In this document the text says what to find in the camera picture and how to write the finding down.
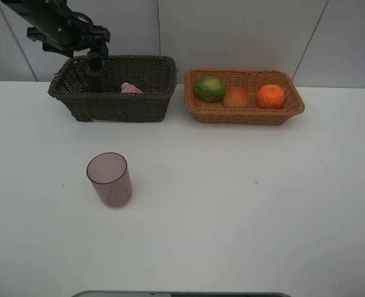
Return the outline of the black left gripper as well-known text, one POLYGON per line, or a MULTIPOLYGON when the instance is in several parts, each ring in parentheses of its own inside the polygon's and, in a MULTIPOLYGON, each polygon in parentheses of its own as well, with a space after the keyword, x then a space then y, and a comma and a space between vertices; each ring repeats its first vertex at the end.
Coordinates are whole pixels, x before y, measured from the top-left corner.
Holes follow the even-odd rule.
POLYGON ((27 29, 27 38, 42 43, 42 50, 73 57, 75 52, 90 50, 91 58, 107 59, 109 30, 80 12, 71 12, 46 25, 27 29))

